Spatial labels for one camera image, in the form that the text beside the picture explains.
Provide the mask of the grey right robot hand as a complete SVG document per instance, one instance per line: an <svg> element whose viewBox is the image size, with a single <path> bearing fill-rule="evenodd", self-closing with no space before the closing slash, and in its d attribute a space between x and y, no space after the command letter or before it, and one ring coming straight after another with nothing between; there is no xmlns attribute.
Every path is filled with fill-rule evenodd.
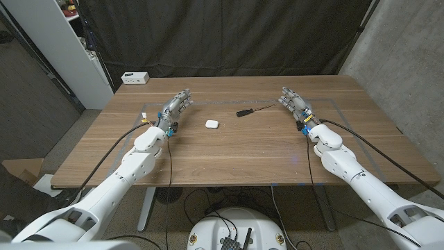
<svg viewBox="0 0 444 250"><path fill-rule="evenodd" d="M310 130L320 124L311 110L311 106L293 90L283 87L282 96L278 101L292 113L298 131L304 135L308 135Z"/></svg>

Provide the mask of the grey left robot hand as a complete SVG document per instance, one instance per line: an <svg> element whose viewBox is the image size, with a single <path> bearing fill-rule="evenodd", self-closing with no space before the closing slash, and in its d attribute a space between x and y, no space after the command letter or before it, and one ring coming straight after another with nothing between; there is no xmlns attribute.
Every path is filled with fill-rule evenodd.
<svg viewBox="0 0 444 250"><path fill-rule="evenodd" d="M156 126L161 128L168 137L171 137L177 131L174 124L179 120L181 113L192 103L189 89L177 93L163 105L161 112L158 114Z"/></svg>

